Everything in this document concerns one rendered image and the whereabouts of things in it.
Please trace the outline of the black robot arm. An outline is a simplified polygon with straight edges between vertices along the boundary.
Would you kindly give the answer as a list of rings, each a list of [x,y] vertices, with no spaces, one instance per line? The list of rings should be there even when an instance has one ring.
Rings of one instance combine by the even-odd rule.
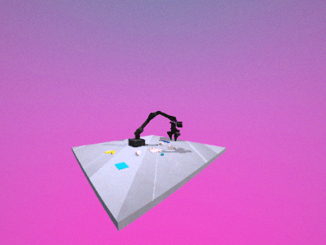
[[[183,122],[178,122],[176,120],[176,117],[174,116],[170,116],[166,113],[162,113],[161,111],[157,111],[154,113],[150,113],[148,116],[148,119],[133,133],[135,135],[135,139],[134,140],[141,140],[140,139],[140,134],[144,131],[143,128],[156,116],[156,115],[162,115],[166,118],[168,118],[169,120],[171,120],[171,127],[183,127]]]

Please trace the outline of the cyan flat plate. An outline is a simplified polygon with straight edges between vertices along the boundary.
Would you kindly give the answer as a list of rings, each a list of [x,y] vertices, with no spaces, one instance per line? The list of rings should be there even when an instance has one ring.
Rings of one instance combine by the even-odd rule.
[[[118,170],[125,169],[125,168],[129,167],[125,163],[117,163],[117,164],[115,164],[115,166],[118,168]]]

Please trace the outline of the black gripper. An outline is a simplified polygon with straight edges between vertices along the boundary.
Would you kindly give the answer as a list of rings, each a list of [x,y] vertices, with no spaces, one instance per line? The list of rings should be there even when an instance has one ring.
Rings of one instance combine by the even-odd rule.
[[[177,137],[180,136],[180,133],[178,133],[176,131],[176,127],[172,127],[171,128],[171,131],[167,132],[167,134],[169,135],[170,139],[172,140],[172,135],[174,134],[174,138],[175,138],[175,141],[177,140]]]

